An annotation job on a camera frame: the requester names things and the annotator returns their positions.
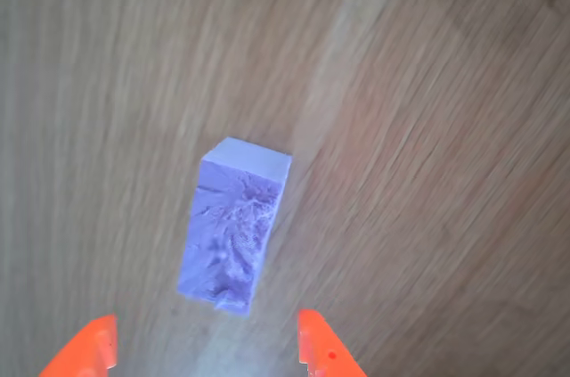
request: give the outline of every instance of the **lavender cube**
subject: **lavender cube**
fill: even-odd
[[[291,156],[225,138],[200,163],[178,290],[248,315]]]

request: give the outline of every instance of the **wooden surface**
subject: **wooden surface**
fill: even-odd
[[[570,0],[0,0],[0,374],[570,373]],[[175,292],[200,157],[294,155],[249,320]]]

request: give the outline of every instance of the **wooden floor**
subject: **wooden floor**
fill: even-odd
[[[570,374],[570,0],[0,0],[0,374]],[[294,162],[251,317],[175,292],[200,157]]]

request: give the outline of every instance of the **rough textured surface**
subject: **rough textured surface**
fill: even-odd
[[[272,162],[259,161],[264,154],[248,145],[201,162],[178,282],[182,294],[240,315],[249,313],[290,165],[290,156],[268,150],[286,169],[277,182],[221,164],[236,166],[246,155],[242,166],[268,174],[272,168],[263,169]]]
[[[570,0],[0,0],[0,375],[570,375]],[[249,319],[176,292],[200,159],[295,156]]]

